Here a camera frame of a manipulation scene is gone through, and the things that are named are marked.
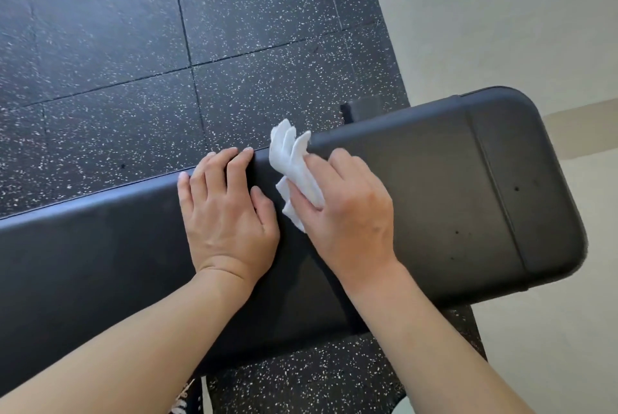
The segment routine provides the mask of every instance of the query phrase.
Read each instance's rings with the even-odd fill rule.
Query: hand
[[[273,263],[279,226],[273,202],[259,187],[249,194],[245,170],[253,150],[237,152],[210,152],[190,179],[182,172],[178,197],[196,272],[225,271],[251,291]]]
[[[328,162],[307,155],[305,163],[326,205],[316,209],[290,182],[292,206],[322,259],[353,292],[397,261],[392,199],[367,164],[344,149],[335,149]]]

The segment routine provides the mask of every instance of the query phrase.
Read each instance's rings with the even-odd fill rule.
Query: weight bench
[[[327,158],[335,147],[384,182],[397,256],[439,307],[526,290],[583,262],[576,206],[519,91],[488,88],[354,122],[314,134],[310,151]],[[274,200],[281,243],[201,372],[367,330],[306,235],[281,215],[267,149],[247,175]],[[191,279],[176,178],[0,220],[0,395]]]

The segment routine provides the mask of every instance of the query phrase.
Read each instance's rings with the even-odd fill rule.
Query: forearm
[[[7,394],[0,413],[168,412],[248,298],[237,280],[219,270],[199,272]]]
[[[349,292],[418,414],[531,413],[393,260]]]

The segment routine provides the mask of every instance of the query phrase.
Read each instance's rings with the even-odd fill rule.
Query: right hand
[[[344,149],[328,161],[305,157],[326,205],[318,210],[290,184],[290,200],[313,246],[346,292],[354,292],[397,258],[393,207],[386,188],[367,164]]]

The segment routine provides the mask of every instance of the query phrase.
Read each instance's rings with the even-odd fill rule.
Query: white cloth
[[[322,191],[305,164],[304,156],[307,153],[310,138],[311,131],[307,131],[296,139],[296,128],[287,119],[283,120],[271,131],[271,145],[268,153],[271,167],[283,175],[276,185],[277,191],[286,202],[282,212],[301,231],[305,231],[305,227],[290,202],[290,188],[286,180],[289,179],[294,183],[313,206],[319,209],[324,207]]]

